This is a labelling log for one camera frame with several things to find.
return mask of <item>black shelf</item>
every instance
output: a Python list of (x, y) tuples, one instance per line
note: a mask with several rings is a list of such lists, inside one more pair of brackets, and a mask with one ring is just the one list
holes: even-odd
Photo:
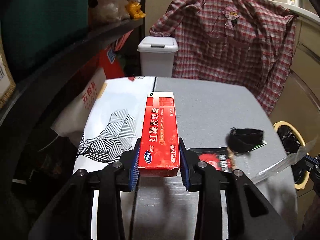
[(142, 19), (125, 20), (91, 31), (17, 84), (0, 110), (0, 194), (10, 191), (25, 142), (56, 94), (100, 50), (140, 25)]

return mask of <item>yellow package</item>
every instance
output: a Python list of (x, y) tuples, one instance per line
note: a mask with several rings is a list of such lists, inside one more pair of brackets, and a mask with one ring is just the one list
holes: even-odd
[(144, 18), (146, 16), (146, 14), (141, 11), (141, 4), (138, 2), (130, 1), (125, 8), (133, 19)]

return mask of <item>green storage box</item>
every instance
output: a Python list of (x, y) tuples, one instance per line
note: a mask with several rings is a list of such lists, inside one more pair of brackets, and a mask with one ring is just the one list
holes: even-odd
[(12, 0), (1, 19), (12, 74), (21, 76), (84, 36), (87, 15), (88, 0)]

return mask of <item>cardboard box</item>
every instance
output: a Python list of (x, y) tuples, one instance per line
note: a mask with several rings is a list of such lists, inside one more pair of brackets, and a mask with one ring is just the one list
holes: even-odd
[(142, 128), (139, 172), (142, 176), (176, 176), (179, 166), (173, 93), (150, 92)]

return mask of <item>black trash bag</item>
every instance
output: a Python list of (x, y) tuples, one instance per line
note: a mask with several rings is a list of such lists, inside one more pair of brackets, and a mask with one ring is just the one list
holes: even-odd
[[(287, 125), (281, 125), (277, 131), (282, 145), (287, 153), (296, 153), (301, 146), (301, 143), (293, 133), (292, 129)], [(295, 184), (301, 184), (305, 177), (306, 171), (304, 170), (304, 158), (291, 166)]]

